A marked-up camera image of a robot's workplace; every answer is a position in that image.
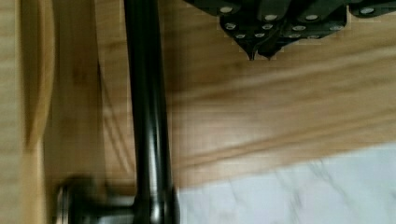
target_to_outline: wooden panel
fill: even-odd
[[[92,0],[51,1],[56,55],[49,120],[43,136],[48,220],[55,186],[70,175],[104,180],[102,99]]]
[[[169,133],[180,186],[396,138],[394,14],[349,18],[336,35],[300,41],[272,61],[249,62],[216,18],[178,0],[160,2],[160,11]],[[121,1],[97,0],[96,22],[107,176],[132,183]]]
[[[18,5],[0,1],[0,223],[22,223],[21,96]]]

